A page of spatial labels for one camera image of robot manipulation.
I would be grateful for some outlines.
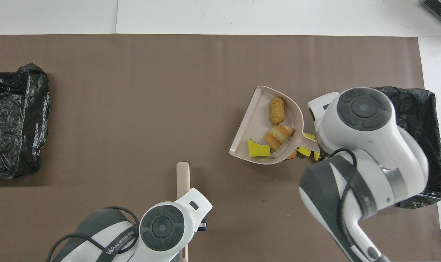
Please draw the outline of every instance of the croissant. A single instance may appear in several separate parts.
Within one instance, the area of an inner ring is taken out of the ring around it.
[[[294,131],[295,129],[290,126],[274,126],[269,130],[267,135],[264,136],[264,139],[272,150],[277,151],[277,149],[282,146]]]

